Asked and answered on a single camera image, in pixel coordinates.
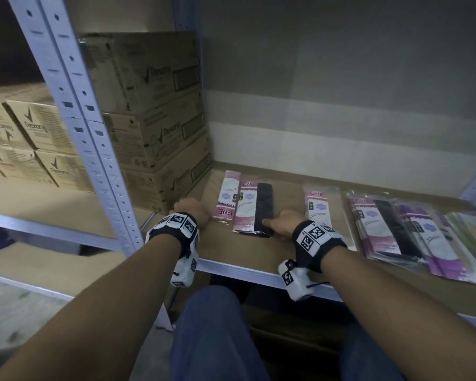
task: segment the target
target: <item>blue jeans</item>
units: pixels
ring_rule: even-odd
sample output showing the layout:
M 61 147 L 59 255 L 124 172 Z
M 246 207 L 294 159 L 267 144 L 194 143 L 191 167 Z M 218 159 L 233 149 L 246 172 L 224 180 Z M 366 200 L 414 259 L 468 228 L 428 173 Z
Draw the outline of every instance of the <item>blue jeans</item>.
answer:
M 349 335 L 340 365 L 343 381 L 405 380 L 360 326 Z M 187 301 L 173 334 L 171 379 L 269 380 L 240 302 L 228 288 L 210 286 Z

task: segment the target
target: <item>forearm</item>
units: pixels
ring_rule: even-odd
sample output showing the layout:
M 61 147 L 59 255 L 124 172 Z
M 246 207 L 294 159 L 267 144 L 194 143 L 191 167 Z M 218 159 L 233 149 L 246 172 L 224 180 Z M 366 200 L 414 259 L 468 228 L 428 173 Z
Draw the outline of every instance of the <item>forearm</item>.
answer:
M 455 312 L 342 247 L 321 269 L 408 379 L 476 380 L 476 328 Z
M 0 379 L 127 379 L 180 249 L 170 235 L 154 237 L 53 317 L 0 369 Z

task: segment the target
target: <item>blue flower logo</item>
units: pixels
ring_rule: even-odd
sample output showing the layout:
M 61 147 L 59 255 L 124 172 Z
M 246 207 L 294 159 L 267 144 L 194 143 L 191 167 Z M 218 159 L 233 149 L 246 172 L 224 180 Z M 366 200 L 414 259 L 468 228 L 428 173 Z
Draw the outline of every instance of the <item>blue flower logo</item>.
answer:
M 432 232 L 437 230 L 437 227 L 435 227 L 433 224 L 430 224 L 430 223 L 423 224 L 423 227 L 425 228 L 425 230 L 429 230 L 429 231 L 432 231 Z

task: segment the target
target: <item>hand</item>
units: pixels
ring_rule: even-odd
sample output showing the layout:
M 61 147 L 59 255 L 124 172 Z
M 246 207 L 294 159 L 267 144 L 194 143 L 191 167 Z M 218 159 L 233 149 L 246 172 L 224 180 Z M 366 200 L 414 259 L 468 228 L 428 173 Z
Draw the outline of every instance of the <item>hand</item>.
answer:
M 280 211 L 279 216 L 275 219 L 263 219 L 263 224 L 278 234 L 291 237 L 296 226 L 304 220 L 307 218 L 298 211 L 285 209 Z
M 203 205 L 195 198 L 182 198 L 175 203 L 175 210 L 173 212 L 188 212 L 196 218 L 197 227 L 202 230 L 209 221 L 209 213 L 205 211 Z

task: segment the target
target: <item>concrete floor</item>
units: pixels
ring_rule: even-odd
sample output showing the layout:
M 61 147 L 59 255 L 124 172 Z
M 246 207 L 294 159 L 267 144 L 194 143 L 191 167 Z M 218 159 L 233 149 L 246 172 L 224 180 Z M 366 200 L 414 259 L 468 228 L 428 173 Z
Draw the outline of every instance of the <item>concrete floor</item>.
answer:
M 65 304 L 56 298 L 0 283 L 0 362 Z M 171 343 L 171 333 L 153 328 L 140 350 L 130 380 L 168 380 Z

